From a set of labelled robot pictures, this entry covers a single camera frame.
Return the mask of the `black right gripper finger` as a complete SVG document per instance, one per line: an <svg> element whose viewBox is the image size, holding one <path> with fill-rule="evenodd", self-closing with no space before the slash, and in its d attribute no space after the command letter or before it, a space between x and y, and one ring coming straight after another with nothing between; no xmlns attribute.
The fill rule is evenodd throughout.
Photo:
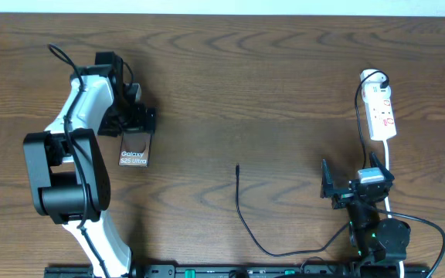
<svg viewBox="0 0 445 278"><path fill-rule="evenodd" d="M371 151L369 153L370 168L378 168L386 181L394 181L393 174L386 168L386 166L378 159L377 155Z"/></svg>
<svg viewBox="0 0 445 278"><path fill-rule="evenodd" d="M321 198L331 198L335 193L334 179L331 175L330 168L325 159L321 162L322 178L321 178Z"/></svg>

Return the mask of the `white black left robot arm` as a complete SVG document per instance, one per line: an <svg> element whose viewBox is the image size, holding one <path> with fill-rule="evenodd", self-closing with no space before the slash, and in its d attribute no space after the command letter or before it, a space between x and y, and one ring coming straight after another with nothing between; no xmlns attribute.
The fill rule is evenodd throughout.
<svg viewBox="0 0 445 278"><path fill-rule="evenodd" d="M155 133L156 110L141 88L124 82L129 65L114 52L98 52L91 66L77 66L55 46L51 52L73 68L71 91L56 119L23 141L35 210L70 232L92 264L94 277L142 277L108 211L110 179L97 137Z"/></svg>

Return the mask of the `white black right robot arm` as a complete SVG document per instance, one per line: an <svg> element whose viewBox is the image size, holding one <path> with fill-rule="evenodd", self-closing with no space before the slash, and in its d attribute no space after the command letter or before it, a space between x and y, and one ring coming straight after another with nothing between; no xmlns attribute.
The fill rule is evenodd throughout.
<svg viewBox="0 0 445 278"><path fill-rule="evenodd" d="M331 199L333 209L346 209L353 243L366 265L397 265L406 258L411 228L403 221L382 218L377 204L393 186L394 176L374 153L370 167L357 171L357 178L337 188L326 161L321 162L321 197Z"/></svg>

